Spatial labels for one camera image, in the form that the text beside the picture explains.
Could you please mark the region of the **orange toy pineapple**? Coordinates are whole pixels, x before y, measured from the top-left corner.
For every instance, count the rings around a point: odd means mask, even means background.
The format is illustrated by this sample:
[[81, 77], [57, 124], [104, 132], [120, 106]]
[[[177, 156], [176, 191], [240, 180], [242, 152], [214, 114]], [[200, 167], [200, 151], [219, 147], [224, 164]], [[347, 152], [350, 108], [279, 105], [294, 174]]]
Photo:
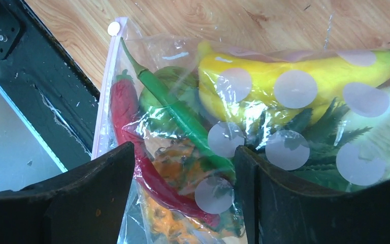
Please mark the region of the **orange toy pineapple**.
[[[153, 165], [160, 176], [178, 194], [194, 199], [196, 186], [209, 176], [220, 176], [208, 159], [181, 132], [164, 108], [157, 101], [143, 102], [146, 113], [144, 127], [152, 136], [171, 140], [167, 148], [159, 148]], [[315, 117], [314, 109], [304, 109], [294, 114], [284, 129], [299, 133], [310, 148], [308, 161], [294, 170], [294, 174], [341, 189], [348, 186], [339, 174], [335, 156], [340, 146], [356, 141], [371, 131], [371, 126], [352, 126], [350, 109], [341, 102], [333, 101], [322, 107], [321, 117], [310, 125]], [[242, 243], [245, 240], [245, 226], [241, 206], [237, 201], [220, 214], [218, 226], [212, 227], [201, 220], [183, 217], [154, 203], [152, 197], [145, 197], [144, 209], [149, 219], [150, 230], [157, 240], [170, 243]]]

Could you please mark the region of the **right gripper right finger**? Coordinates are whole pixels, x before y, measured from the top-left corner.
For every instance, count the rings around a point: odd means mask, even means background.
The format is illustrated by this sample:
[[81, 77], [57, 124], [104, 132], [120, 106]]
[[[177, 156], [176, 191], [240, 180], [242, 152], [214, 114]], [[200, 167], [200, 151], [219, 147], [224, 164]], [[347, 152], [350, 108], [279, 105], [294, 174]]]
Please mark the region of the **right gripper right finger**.
[[235, 151], [236, 194], [249, 243], [390, 243], [390, 180], [345, 193]]

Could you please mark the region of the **red chili pepper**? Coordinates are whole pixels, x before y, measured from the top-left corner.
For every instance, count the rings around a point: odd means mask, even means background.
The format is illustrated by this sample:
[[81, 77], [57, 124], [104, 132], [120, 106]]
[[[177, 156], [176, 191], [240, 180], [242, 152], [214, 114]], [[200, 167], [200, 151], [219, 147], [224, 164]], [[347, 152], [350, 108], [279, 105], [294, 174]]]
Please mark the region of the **red chili pepper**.
[[124, 69], [115, 76], [116, 82], [110, 90], [111, 121], [117, 140], [121, 145], [126, 142], [134, 144], [135, 180], [147, 191], [160, 206], [181, 214], [203, 220], [212, 227], [218, 226], [220, 216], [201, 210], [196, 202], [188, 197], [179, 195], [160, 176], [154, 167], [143, 137], [136, 132], [140, 117], [138, 96], [134, 81], [128, 70]]

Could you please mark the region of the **green chili pepper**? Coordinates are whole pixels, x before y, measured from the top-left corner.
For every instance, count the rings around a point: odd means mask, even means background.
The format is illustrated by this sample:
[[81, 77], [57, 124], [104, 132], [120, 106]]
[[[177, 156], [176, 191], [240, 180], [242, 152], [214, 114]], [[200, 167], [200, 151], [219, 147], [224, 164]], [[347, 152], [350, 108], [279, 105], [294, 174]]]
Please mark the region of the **green chili pepper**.
[[208, 132], [198, 119], [191, 116], [189, 109], [175, 95], [168, 94], [167, 86], [146, 67], [140, 65], [129, 52], [123, 38], [120, 39], [124, 53], [134, 68], [137, 78], [155, 96], [173, 117], [176, 125], [188, 134], [193, 144], [207, 156], [210, 162], [217, 168], [224, 170], [229, 178], [235, 178], [235, 168], [228, 158], [216, 155], [208, 145]]

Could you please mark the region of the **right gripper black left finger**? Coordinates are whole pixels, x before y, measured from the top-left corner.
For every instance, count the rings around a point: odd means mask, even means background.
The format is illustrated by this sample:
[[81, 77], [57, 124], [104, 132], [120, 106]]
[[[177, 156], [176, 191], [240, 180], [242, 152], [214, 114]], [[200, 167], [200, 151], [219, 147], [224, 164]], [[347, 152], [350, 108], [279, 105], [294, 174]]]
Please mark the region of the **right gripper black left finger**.
[[117, 243], [135, 167], [126, 142], [19, 191], [0, 192], [0, 243]]

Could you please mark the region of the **clear zip top bag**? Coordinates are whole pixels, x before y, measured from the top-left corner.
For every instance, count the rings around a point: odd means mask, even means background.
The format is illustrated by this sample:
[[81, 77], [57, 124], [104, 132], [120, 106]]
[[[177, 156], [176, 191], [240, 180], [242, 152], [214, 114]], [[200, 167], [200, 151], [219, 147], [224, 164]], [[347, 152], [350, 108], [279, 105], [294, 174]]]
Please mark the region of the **clear zip top bag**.
[[390, 243], [390, 49], [108, 34], [92, 156], [134, 145], [118, 243]]

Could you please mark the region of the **yellow banana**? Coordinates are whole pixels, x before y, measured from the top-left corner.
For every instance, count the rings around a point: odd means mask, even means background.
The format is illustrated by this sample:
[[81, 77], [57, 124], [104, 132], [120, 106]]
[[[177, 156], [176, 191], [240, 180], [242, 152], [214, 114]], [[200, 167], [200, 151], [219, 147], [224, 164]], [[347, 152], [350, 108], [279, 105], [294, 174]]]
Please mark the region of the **yellow banana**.
[[322, 107], [342, 99], [345, 89], [377, 88], [390, 79], [390, 50], [295, 51], [280, 59], [214, 50], [202, 41], [198, 55], [201, 103], [218, 120], [241, 127], [257, 123], [264, 111], [275, 124], [304, 108], [319, 119]]

